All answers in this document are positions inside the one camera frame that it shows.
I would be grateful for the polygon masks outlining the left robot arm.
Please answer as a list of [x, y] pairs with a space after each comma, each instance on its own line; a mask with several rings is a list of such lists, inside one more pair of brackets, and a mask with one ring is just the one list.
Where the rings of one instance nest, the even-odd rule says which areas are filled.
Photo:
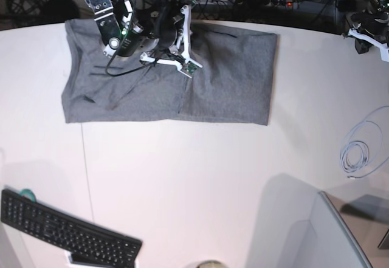
[[375, 47], [382, 61], [388, 61], [388, 0], [335, 0], [345, 22], [345, 38], [354, 40], [358, 54]]

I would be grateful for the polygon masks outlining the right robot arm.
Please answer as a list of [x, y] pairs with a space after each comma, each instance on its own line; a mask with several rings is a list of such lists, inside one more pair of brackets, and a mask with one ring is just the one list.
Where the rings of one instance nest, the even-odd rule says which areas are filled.
[[109, 61], [105, 74], [121, 77], [157, 64], [188, 77], [201, 67], [191, 57], [195, 0], [84, 0], [93, 11]]

